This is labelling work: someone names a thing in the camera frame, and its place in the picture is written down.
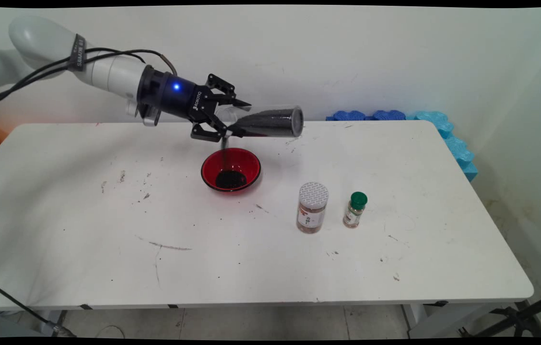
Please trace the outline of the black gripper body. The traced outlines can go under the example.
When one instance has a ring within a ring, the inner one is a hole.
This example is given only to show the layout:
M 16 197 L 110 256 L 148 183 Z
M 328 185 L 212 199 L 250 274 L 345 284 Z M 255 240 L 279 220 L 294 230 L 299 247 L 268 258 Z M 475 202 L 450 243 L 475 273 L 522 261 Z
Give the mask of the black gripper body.
M 136 96 L 137 111 L 146 126 L 156 126 L 163 112 L 190 122 L 211 122 L 215 106 L 205 106 L 209 91 L 205 85 L 146 65 Z

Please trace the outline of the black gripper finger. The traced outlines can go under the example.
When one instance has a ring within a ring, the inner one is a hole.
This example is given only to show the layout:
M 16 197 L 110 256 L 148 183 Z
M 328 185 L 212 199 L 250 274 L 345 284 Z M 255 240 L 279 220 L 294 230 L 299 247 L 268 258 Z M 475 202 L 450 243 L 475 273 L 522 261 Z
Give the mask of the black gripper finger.
M 228 125 L 223 122 L 195 122 L 192 121 L 191 139 L 204 140 L 208 142 L 220 142 L 223 138 L 235 136 L 242 138 L 245 131 L 236 125 Z
M 235 107 L 249 107 L 251 104 L 237 99 L 235 87 L 215 74 L 209 74 L 205 87 L 209 88 L 205 94 L 205 106 L 231 105 Z

